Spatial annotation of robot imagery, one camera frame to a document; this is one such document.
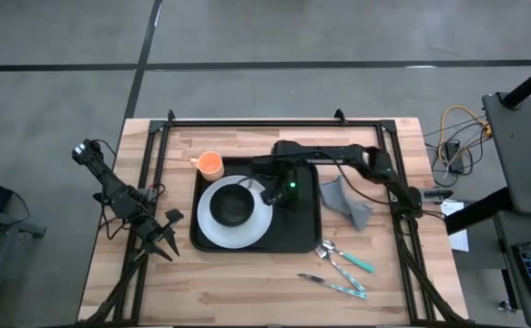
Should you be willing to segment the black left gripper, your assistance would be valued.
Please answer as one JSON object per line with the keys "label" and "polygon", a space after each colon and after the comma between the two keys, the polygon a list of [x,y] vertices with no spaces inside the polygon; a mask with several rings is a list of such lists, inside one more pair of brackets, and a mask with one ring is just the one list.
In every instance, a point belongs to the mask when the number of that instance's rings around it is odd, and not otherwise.
{"label": "black left gripper", "polygon": [[140,239],[142,251],[149,254],[157,254],[167,261],[172,258],[156,242],[163,238],[169,247],[179,256],[179,249],[175,240],[174,226],[184,218],[184,215],[176,209],[165,212],[168,223],[162,228],[156,218],[145,211],[137,211],[129,216],[130,229]]}

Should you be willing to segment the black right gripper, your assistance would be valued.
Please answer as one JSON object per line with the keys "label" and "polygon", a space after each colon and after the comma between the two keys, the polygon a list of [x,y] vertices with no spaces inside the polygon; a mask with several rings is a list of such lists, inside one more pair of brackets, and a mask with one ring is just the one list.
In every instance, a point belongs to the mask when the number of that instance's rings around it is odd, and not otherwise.
{"label": "black right gripper", "polygon": [[288,157],[264,156],[252,160],[251,174],[271,182],[260,193],[265,205],[290,206],[298,199],[296,166],[296,161]]}

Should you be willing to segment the black bowl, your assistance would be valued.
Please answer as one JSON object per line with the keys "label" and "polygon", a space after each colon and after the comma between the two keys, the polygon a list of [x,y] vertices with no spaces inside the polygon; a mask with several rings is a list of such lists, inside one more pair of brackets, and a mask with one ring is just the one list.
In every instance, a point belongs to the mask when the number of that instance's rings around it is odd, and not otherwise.
{"label": "black bowl", "polygon": [[251,216],[255,201],[251,192],[240,184],[218,188],[210,198],[209,210],[213,219],[227,227],[245,223]]}

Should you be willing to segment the white round plate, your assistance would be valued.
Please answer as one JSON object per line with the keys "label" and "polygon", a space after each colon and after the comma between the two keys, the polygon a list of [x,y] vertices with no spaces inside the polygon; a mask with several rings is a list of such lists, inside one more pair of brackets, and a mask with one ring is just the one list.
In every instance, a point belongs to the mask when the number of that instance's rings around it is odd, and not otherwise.
{"label": "white round plate", "polygon": [[[215,220],[210,213],[209,202],[219,189],[228,185],[236,185],[238,182],[244,188],[250,187],[249,192],[254,201],[254,208],[248,219],[241,225],[228,227]],[[200,230],[209,241],[221,248],[235,250],[251,246],[265,235],[272,222],[273,207],[266,205],[260,196],[264,190],[265,188],[257,180],[249,180],[247,176],[242,175],[229,175],[213,182],[202,192],[196,205]]]}

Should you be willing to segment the grey cloth napkin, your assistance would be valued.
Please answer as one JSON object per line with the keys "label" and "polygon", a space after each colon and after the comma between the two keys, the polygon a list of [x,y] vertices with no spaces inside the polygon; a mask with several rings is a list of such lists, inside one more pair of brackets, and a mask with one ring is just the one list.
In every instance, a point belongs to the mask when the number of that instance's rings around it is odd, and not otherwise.
{"label": "grey cloth napkin", "polygon": [[328,209],[340,213],[356,230],[362,231],[367,227],[373,210],[361,201],[349,198],[345,185],[343,176],[323,182],[320,185],[322,202]]}

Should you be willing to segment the knife with patterned handle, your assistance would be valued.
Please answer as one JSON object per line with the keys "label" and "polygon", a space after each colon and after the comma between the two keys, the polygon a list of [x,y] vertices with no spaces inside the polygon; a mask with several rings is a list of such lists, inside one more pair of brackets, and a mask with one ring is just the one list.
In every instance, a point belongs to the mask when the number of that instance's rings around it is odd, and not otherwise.
{"label": "knife with patterned handle", "polygon": [[298,273],[297,276],[301,277],[301,278],[303,278],[305,280],[308,280],[310,282],[314,282],[314,283],[320,284],[322,286],[328,287],[328,288],[333,289],[335,291],[343,292],[343,293],[349,294],[351,296],[355,296],[357,298],[361,298],[361,299],[366,299],[367,298],[367,295],[366,295],[365,292],[355,291],[355,290],[348,289],[348,288],[345,288],[345,287],[342,287],[342,286],[339,286],[339,285],[328,283],[323,278],[318,277],[318,276],[314,276],[314,275],[310,275],[310,274],[306,274],[306,273]]}

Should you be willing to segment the black serving tray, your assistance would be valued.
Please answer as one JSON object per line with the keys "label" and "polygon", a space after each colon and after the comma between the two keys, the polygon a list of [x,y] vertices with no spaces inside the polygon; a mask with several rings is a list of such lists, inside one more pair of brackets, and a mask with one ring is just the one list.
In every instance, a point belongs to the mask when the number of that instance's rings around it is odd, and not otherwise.
{"label": "black serving tray", "polygon": [[[271,182],[250,174],[250,158],[225,158],[225,174],[247,176],[257,180],[263,187]],[[322,215],[318,171],[312,165],[296,168],[298,199],[290,206],[273,207],[272,222],[265,235],[251,246],[242,249],[225,249],[209,241],[200,230],[196,205],[203,191],[213,182],[206,181],[198,172],[195,177],[189,237],[191,243],[204,252],[273,252],[305,253],[313,251],[322,239]]]}

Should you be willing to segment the orange mug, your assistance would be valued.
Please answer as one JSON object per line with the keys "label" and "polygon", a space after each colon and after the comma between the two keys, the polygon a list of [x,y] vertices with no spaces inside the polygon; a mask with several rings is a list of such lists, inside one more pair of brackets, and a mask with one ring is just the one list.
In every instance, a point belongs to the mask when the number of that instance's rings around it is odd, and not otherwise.
{"label": "orange mug", "polygon": [[207,151],[189,161],[206,181],[214,182],[224,176],[224,164],[218,152]]}

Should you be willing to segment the metal spoon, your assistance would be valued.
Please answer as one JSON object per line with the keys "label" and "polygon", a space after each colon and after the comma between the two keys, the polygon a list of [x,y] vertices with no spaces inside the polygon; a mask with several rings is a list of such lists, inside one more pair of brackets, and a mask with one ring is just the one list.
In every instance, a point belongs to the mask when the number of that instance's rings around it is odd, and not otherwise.
{"label": "metal spoon", "polygon": [[355,278],[353,278],[342,266],[340,266],[331,258],[331,255],[328,250],[326,250],[323,246],[317,246],[315,251],[323,260],[328,261],[338,272],[340,272],[358,292],[366,294],[365,288]]}

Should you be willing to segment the black power adapter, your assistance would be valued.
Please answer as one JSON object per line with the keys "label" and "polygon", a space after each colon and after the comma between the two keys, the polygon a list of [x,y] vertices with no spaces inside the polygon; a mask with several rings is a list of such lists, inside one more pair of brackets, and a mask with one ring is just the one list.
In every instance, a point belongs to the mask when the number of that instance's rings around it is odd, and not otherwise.
{"label": "black power adapter", "polygon": [[465,171],[460,151],[461,144],[459,140],[453,139],[444,143],[444,155],[447,160],[448,170],[455,174],[463,174]]}

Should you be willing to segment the white paper sheet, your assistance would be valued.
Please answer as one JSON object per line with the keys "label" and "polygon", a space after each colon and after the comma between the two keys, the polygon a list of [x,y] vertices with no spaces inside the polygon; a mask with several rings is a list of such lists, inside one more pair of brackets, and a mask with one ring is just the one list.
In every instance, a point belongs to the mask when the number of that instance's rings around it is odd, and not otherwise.
{"label": "white paper sheet", "polygon": [[[444,200],[440,205],[441,212],[445,217],[462,210],[465,204],[455,200]],[[453,251],[469,252],[468,235],[466,230],[462,230],[448,236]]]}

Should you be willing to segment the black cart leg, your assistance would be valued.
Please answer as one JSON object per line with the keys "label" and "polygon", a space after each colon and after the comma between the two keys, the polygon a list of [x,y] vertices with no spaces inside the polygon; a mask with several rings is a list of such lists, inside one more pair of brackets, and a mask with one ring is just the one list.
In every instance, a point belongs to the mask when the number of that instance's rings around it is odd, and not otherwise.
{"label": "black cart leg", "polygon": [[508,187],[504,187],[462,210],[447,215],[444,219],[447,234],[455,234],[480,221],[487,220],[499,211],[513,209],[514,205]]}

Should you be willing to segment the dark grey cart table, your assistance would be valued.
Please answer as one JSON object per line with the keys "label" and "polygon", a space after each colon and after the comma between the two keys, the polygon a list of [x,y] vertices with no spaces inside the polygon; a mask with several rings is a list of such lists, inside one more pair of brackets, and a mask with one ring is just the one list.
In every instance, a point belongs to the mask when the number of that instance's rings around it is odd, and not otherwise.
{"label": "dark grey cart table", "polygon": [[498,94],[482,97],[515,209],[531,213],[531,97],[507,109]]}

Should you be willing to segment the black aluminium table frame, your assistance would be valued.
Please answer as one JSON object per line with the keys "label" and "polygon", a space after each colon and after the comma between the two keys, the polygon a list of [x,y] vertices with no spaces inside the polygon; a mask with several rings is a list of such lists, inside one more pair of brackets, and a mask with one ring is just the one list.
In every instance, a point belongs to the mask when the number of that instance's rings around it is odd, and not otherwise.
{"label": "black aluminium table frame", "polygon": [[353,184],[351,196],[373,208],[369,226],[358,231],[340,215],[322,210],[322,235],[342,251],[373,265],[372,273],[349,266],[366,288],[366,299],[308,281],[314,274],[330,284],[342,282],[337,271],[340,258],[327,262],[312,252],[197,250],[189,238],[197,175],[191,160],[208,150],[225,157],[266,154],[280,139],[312,146],[378,146],[391,153],[408,184],[420,189],[433,184],[421,127],[414,118],[131,119],[123,127],[114,170],[126,183],[141,188],[163,184],[158,218],[163,219],[171,209],[183,214],[175,228],[179,255],[173,261],[146,256],[140,274],[118,300],[117,309],[101,320],[95,316],[96,310],[119,280],[135,237],[127,231],[118,231],[113,239],[99,233],[78,325],[389,326],[434,318],[437,311],[399,258],[399,238],[405,239],[444,300],[456,313],[466,316],[450,242],[444,223],[435,217],[435,207],[429,207],[417,225],[410,227],[390,212],[385,189],[352,169],[347,170]]}

